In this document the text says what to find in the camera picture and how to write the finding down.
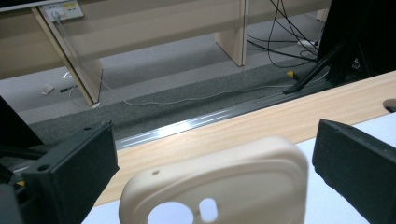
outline electrical cable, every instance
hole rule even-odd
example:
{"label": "electrical cable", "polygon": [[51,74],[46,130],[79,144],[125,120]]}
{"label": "electrical cable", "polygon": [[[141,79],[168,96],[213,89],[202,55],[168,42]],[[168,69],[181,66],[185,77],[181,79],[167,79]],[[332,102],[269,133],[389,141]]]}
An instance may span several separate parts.
{"label": "electrical cable", "polygon": [[[279,9],[279,1],[280,1],[281,4],[282,4],[283,12]],[[276,11],[278,11],[278,12],[285,18],[285,20],[288,22],[289,27],[290,27],[291,31],[293,32],[294,36],[297,38],[297,40],[300,42],[300,39],[298,38],[297,34],[294,33],[294,29],[296,29],[297,32],[302,36],[302,39],[308,41],[316,50],[318,50],[317,46],[315,46],[314,44],[312,44],[311,41],[308,40],[308,39],[304,36],[304,34],[297,28],[297,26],[295,26],[295,25],[289,20],[289,17],[288,17],[288,15],[287,15],[286,9],[285,9],[285,4],[283,3],[283,0],[278,0],[278,1],[277,1],[277,5],[274,3],[273,0],[270,0],[270,2],[274,5],[274,7],[276,8]]]}
{"label": "electrical cable", "polygon": [[[283,26],[282,23],[280,23],[280,21],[276,20],[276,23],[277,23],[280,27],[282,27],[286,32],[288,32],[290,35],[293,35],[293,36],[297,39],[297,43],[299,43],[299,42],[302,43],[300,39],[303,39],[303,40],[306,40],[310,45],[312,45],[312,41],[308,40],[306,37],[302,37],[302,36],[300,36],[300,35],[297,35],[297,34],[291,32],[290,30],[288,30],[288,28],[286,28],[285,26]],[[315,55],[317,54],[317,53],[314,52],[313,50],[308,49],[305,45],[301,44],[301,46],[302,46],[305,50],[310,51],[312,54],[315,54]]]}
{"label": "electrical cable", "polygon": [[82,106],[84,106],[84,105],[79,105],[79,104],[77,104],[76,102],[74,102],[74,100],[72,99],[73,90],[75,90],[76,88],[77,88],[77,85],[76,85],[76,86],[73,86],[72,89],[69,91],[69,101],[70,101],[73,105],[75,105],[75,106],[77,106],[77,107],[82,107]]}
{"label": "electrical cable", "polygon": [[[276,14],[275,14],[275,17],[274,17],[274,20],[273,20],[273,23],[272,23],[272,27],[271,27],[271,31],[270,31],[268,40],[271,40],[271,36],[272,36],[272,33],[273,33],[273,31],[274,31],[274,28],[275,28],[275,23],[276,23],[277,14],[278,14],[278,12],[279,12],[279,10],[278,10],[278,8],[279,8],[279,3],[280,3],[280,1],[278,0],[278,1],[277,1],[277,6],[276,6]],[[267,42],[267,50],[268,50],[268,51],[267,51],[267,54],[268,54],[268,59],[269,59],[270,62],[271,62],[274,66],[276,66],[276,67],[279,67],[279,68],[291,68],[291,67],[297,67],[297,66],[301,66],[301,65],[307,64],[307,63],[299,63],[299,64],[289,65],[289,66],[282,66],[282,65],[276,64],[276,63],[274,63],[274,61],[273,61],[272,58],[271,58],[271,53],[270,53],[270,52],[273,52],[273,51],[270,50],[270,49],[271,49],[271,48],[270,48],[270,42]],[[305,57],[301,57],[301,59],[308,60],[308,63],[311,61],[311,60],[309,60],[309,59],[307,59],[307,58],[305,58]]]}
{"label": "electrical cable", "polygon": [[249,44],[253,45],[253,46],[256,47],[256,48],[265,49],[265,50],[271,51],[271,52],[276,53],[276,54],[288,56],[288,57],[291,57],[291,58],[303,59],[303,60],[309,61],[310,63],[314,63],[314,62],[316,61],[315,59],[310,59],[310,58],[307,58],[307,57],[305,57],[305,56],[300,57],[300,56],[297,56],[297,55],[293,55],[293,54],[288,54],[288,53],[280,52],[280,51],[277,51],[277,50],[274,50],[274,49],[268,49],[268,48],[266,48],[266,47],[264,47],[264,46],[261,46],[261,45],[259,45],[259,44],[254,43],[254,42],[251,41],[251,40],[247,40],[247,42],[248,42]]}
{"label": "electrical cable", "polygon": [[179,103],[183,103],[183,102],[189,102],[189,101],[202,101],[202,100],[208,100],[223,94],[232,94],[232,93],[238,93],[238,92],[245,92],[245,91],[257,91],[257,90],[261,90],[264,88],[287,88],[287,87],[291,87],[292,85],[283,85],[283,86],[260,86],[260,87],[256,87],[256,88],[250,88],[250,89],[244,89],[244,90],[238,90],[238,91],[221,91],[219,93],[213,94],[213,95],[209,95],[206,97],[197,97],[197,98],[186,98],[186,99],[182,99],[179,101],[174,101],[174,102],[165,102],[165,103],[159,103],[159,102],[146,102],[143,104],[132,104],[127,102],[126,100],[123,100],[122,97],[114,90],[112,90],[110,87],[107,86],[106,83],[102,82],[102,84],[104,84],[110,91],[112,91],[114,94],[116,94],[125,104],[127,105],[133,105],[133,106],[143,106],[143,105],[174,105],[174,104],[179,104]]}
{"label": "electrical cable", "polygon": [[77,85],[71,86],[71,87],[67,87],[64,89],[59,90],[60,93],[65,92],[65,91],[70,91],[71,89],[75,88]]}
{"label": "electrical cable", "polygon": [[302,56],[302,57],[307,57],[307,55],[303,55],[305,52],[309,52],[309,53],[311,53],[311,54],[313,54],[313,55],[315,55],[315,56],[318,56],[318,54],[316,53],[316,52],[312,52],[312,51],[310,51],[310,50],[302,50],[302,51],[300,51],[300,56]]}
{"label": "electrical cable", "polygon": [[318,78],[318,79],[316,79],[316,80],[310,81],[306,86],[309,86],[310,84],[315,83],[315,82],[317,82],[317,81],[321,81],[321,80],[322,80],[324,77],[326,77],[328,74],[329,74],[329,71],[326,72],[326,73],[325,73],[323,76],[321,76],[320,78]]}
{"label": "electrical cable", "polygon": [[264,39],[259,39],[257,37],[254,37],[250,34],[247,34],[248,37],[255,39],[255,40],[259,40],[261,42],[274,42],[274,43],[295,43],[295,40],[264,40]]}

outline black cable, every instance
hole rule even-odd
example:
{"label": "black cable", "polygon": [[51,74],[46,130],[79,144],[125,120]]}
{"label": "black cable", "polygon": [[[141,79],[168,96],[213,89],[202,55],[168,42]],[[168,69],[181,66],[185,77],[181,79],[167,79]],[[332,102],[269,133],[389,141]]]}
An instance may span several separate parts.
{"label": "black cable", "polygon": [[77,86],[77,85],[74,85],[74,86],[71,86],[71,87],[68,87],[68,88],[61,89],[61,90],[59,90],[59,92],[70,91],[70,90],[74,89],[76,86]]}
{"label": "black cable", "polygon": [[[280,9],[279,9],[279,1],[282,3],[282,8],[283,8],[283,11],[284,12],[282,12]],[[285,5],[284,5],[284,3],[283,3],[283,0],[278,0],[277,1],[277,5],[274,3],[274,1],[273,0],[270,0],[270,2],[274,5],[274,7],[276,8],[276,11],[278,11],[285,19],[286,19],[286,21],[288,22],[288,24],[289,24],[289,26],[290,26],[290,29],[291,29],[291,31],[293,32],[293,35],[297,38],[297,40],[300,42],[300,39],[298,38],[299,36],[297,36],[297,34],[295,34],[294,33],[294,29],[292,28],[292,27],[294,27],[297,31],[298,31],[298,33],[302,36],[302,39],[304,39],[304,40],[306,40],[306,41],[308,41],[315,49],[318,49],[314,44],[312,44],[311,43],[311,41],[310,40],[308,40],[305,36],[304,36],[304,34],[289,20],[289,17],[288,17],[288,15],[287,15],[287,13],[286,13],[286,9],[285,9]]]}
{"label": "black cable", "polygon": [[286,28],[282,23],[280,23],[280,21],[276,20],[276,23],[277,23],[280,27],[282,27],[286,32],[288,32],[289,34],[294,35],[294,36],[296,36],[296,37],[298,37],[298,38],[304,39],[302,36],[299,36],[299,35],[297,35],[297,34],[292,33],[290,30],[288,30],[288,28]]}
{"label": "black cable", "polygon": [[249,36],[252,39],[259,40],[261,42],[273,42],[273,43],[295,43],[296,42],[295,40],[265,40],[265,39],[259,39],[257,37],[254,37],[254,36],[250,35],[250,34],[247,34],[247,36]]}
{"label": "black cable", "polygon": [[266,48],[266,47],[264,47],[264,46],[261,46],[261,45],[258,45],[258,44],[256,44],[256,43],[252,42],[251,40],[248,40],[247,42],[248,42],[249,44],[253,45],[253,46],[256,47],[256,48],[265,49],[265,50],[271,51],[271,52],[276,53],[276,54],[288,56],[288,57],[291,57],[291,58],[303,59],[303,60],[308,61],[309,63],[313,63],[313,62],[316,61],[316,59],[310,59],[310,58],[306,58],[306,57],[300,57],[300,56],[297,56],[297,55],[292,55],[292,54],[280,52],[280,51],[277,51],[277,50],[274,50],[274,49],[268,49],[268,48]]}
{"label": "black cable", "polygon": [[272,49],[270,48],[271,36],[272,36],[273,31],[274,31],[274,27],[275,27],[275,23],[276,23],[276,17],[277,17],[278,12],[279,12],[279,0],[277,1],[276,14],[275,14],[275,17],[274,17],[274,20],[273,20],[273,24],[272,24],[272,27],[271,27],[271,31],[270,31],[270,34],[269,34],[269,37],[268,37],[268,40],[269,40],[269,41],[267,42],[267,48],[265,48],[265,47],[263,47],[263,46],[259,46],[259,45],[257,45],[257,44],[254,44],[254,46],[256,46],[256,47],[259,46],[259,48],[261,48],[261,49],[267,49],[268,59],[270,60],[270,62],[271,62],[274,66],[279,67],[279,68],[291,68],[291,67],[297,67],[297,66],[301,66],[301,65],[310,63],[310,62],[309,62],[310,59],[307,59],[307,58],[305,58],[305,57],[299,57],[299,56],[296,56],[296,55],[285,54],[285,53],[281,53],[281,54],[282,54],[282,55],[286,55],[286,56],[290,56],[290,57],[293,57],[293,58],[300,58],[300,59],[303,59],[303,60],[307,60],[308,62],[307,62],[307,63],[299,63],[299,64],[295,64],[295,65],[290,65],[290,66],[282,66],[282,65],[278,65],[278,64],[274,63],[274,61],[272,60],[270,52],[279,53],[279,51],[275,51],[275,50],[272,50]]}
{"label": "black cable", "polygon": [[312,50],[302,50],[302,51],[300,51],[300,56],[306,58],[306,56],[303,55],[304,52],[309,52],[309,53],[311,53],[311,54],[313,54],[313,55],[315,55],[315,56],[318,56],[318,54],[317,54],[316,52],[312,51]]}

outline phone case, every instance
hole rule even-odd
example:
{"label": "phone case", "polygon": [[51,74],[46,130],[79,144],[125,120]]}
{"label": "phone case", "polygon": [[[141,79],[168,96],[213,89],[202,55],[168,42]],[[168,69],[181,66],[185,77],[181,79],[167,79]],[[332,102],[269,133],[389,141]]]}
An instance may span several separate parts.
{"label": "phone case", "polygon": [[133,177],[122,224],[302,224],[307,162],[294,144],[267,137]]}

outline circular cutout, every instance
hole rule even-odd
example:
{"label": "circular cutout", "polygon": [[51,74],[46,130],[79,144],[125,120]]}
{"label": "circular cutout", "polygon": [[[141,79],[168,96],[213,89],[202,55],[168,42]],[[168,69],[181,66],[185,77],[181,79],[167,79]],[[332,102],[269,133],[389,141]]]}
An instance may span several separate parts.
{"label": "circular cutout", "polygon": [[192,224],[193,221],[190,208],[177,202],[162,203],[148,215],[148,224]]}

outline light wooden desk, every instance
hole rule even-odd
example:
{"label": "light wooden desk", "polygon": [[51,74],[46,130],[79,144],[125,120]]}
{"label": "light wooden desk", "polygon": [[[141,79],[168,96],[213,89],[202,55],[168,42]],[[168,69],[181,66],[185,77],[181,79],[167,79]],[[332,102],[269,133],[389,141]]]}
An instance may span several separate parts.
{"label": "light wooden desk", "polygon": [[96,205],[119,199],[126,182],[142,170],[269,135],[299,143],[316,135],[320,119],[355,124],[386,115],[382,103],[389,98],[396,98],[396,71],[120,150],[120,170]]}

